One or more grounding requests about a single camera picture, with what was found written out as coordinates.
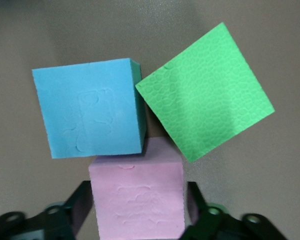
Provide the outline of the blue foam cube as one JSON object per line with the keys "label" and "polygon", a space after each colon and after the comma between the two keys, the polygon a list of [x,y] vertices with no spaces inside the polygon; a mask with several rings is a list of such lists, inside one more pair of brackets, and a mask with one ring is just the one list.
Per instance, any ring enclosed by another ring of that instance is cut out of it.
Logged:
{"label": "blue foam cube", "polygon": [[37,68],[32,76],[52,158],[141,153],[147,124],[137,62]]}

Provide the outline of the pink foam cube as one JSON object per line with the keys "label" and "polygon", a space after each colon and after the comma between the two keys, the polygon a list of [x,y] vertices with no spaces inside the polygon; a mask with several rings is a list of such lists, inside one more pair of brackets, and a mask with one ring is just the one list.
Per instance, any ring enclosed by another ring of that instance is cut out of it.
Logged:
{"label": "pink foam cube", "polygon": [[182,155],[167,137],[143,152],[98,156],[89,176],[100,240],[178,239],[185,231]]}

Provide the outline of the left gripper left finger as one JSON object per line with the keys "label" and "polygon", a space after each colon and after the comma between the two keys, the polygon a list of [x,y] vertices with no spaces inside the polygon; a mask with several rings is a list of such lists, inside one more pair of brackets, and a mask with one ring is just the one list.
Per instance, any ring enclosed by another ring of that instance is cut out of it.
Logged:
{"label": "left gripper left finger", "polygon": [[0,240],[77,240],[93,206],[91,182],[83,181],[64,202],[27,218],[22,211],[0,215]]}

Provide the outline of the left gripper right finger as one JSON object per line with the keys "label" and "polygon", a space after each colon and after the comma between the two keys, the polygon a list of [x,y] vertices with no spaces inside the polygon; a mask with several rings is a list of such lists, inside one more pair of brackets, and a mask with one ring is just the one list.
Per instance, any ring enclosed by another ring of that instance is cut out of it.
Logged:
{"label": "left gripper right finger", "polygon": [[191,225],[179,240],[288,240],[261,214],[246,213],[238,220],[208,205],[194,181],[187,182],[186,205]]}

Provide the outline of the green foam cube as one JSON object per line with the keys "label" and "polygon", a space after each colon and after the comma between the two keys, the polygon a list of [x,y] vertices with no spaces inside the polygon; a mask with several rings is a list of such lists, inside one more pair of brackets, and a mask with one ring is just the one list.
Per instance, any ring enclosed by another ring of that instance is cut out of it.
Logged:
{"label": "green foam cube", "polygon": [[224,23],[136,89],[189,162],[275,111]]}

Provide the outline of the brown table cover mat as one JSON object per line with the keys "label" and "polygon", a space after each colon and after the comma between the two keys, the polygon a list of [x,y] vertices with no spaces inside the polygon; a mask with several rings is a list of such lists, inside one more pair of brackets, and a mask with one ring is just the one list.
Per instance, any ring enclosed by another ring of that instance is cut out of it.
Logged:
{"label": "brown table cover mat", "polygon": [[32,69],[130,57],[143,76],[225,23],[275,112],[184,175],[300,240],[300,0],[0,0],[0,215],[65,200],[92,159],[52,159]]}

